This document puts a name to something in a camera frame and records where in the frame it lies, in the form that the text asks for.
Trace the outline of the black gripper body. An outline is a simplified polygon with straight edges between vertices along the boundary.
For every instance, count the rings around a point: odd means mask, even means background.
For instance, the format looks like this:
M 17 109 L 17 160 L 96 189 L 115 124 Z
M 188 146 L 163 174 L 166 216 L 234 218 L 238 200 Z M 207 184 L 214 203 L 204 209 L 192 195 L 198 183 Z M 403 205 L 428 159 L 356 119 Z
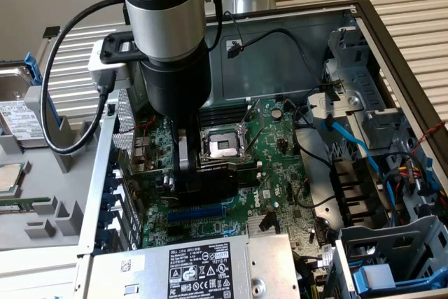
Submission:
M 173 61 L 148 59 L 140 62 L 152 107 L 171 119 L 189 119 L 211 92 L 209 51 L 200 42 L 189 56 Z

